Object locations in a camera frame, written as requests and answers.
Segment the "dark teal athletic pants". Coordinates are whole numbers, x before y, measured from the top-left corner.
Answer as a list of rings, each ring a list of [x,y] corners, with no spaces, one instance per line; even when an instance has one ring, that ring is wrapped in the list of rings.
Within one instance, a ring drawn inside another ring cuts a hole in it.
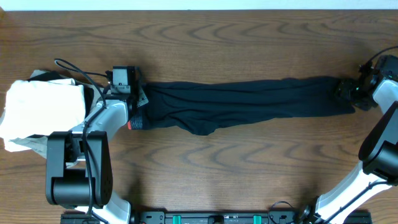
[[[148,102],[137,108],[128,127],[178,126],[207,136],[218,128],[274,118],[352,114],[351,103],[334,94],[339,82],[334,77],[313,77],[221,84],[147,83],[143,91]]]

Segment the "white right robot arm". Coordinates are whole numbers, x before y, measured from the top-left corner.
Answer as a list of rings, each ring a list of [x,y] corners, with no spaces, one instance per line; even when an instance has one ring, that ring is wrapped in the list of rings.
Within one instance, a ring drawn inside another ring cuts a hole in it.
[[[306,223],[343,223],[365,201],[397,185],[397,72],[382,72],[372,97],[383,116],[362,143],[359,162],[317,198]]]

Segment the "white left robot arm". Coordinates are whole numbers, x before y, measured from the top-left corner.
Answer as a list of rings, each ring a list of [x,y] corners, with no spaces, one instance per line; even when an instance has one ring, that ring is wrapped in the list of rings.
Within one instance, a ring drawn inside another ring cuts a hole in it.
[[[45,195],[67,209],[61,223],[136,221],[132,205],[113,190],[109,142],[141,103],[147,98],[140,84],[111,85],[81,124],[49,136]]]

